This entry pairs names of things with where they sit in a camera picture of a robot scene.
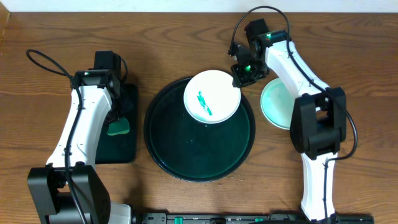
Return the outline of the pale green plate front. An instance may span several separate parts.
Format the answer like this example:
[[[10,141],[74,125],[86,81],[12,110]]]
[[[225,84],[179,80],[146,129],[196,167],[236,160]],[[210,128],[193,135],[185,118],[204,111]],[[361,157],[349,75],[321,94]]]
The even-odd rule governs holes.
[[[280,78],[264,87],[260,103],[263,115],[271,124],[280,129],[290,129],[294,99]]]

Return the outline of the white plate green smear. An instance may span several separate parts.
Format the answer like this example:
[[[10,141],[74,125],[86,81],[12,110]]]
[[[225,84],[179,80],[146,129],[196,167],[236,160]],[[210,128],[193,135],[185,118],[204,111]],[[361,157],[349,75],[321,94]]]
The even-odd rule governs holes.
[[[230,74],[206,70],[195,75],[186,85],[183,103],[188,114],[205,124],[226,121],[235,114],[241,102],[241,90],[233,86]]]

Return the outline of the green scouring sponge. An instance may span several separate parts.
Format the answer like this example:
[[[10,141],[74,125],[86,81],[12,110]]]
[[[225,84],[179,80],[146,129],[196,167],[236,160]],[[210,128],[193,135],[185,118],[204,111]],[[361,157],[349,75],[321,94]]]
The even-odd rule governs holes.
[[[120,134],[128,134],[129,131],[130,131],[129,121],[126,118],[120,118],[109,125],[107,135],[116,136]]]

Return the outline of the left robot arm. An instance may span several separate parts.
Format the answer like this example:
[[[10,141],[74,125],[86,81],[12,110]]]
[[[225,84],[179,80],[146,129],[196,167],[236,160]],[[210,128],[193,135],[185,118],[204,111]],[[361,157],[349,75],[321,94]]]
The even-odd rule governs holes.
[[[112,202],[95,167],[136,155],[136,86],[124,59],[97,51],[92,68],[69,76],[71,107],[62,135],[27,184],[41,223],[138,223],[128,204]]]

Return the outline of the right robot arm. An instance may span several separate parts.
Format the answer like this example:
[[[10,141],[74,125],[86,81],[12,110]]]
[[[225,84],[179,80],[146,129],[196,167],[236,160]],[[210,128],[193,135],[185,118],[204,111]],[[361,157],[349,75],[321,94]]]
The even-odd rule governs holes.
[[[330,88],[298,54],[285,30],[270,31],[264,19],[244,28],[249,45],[231,44],[233,86],[256,83],[273,71],[294,99],[290,138],[303,162],[301,210],[310,222],[328,222],[335,214],[333,169],[346,139],[346,96]]]

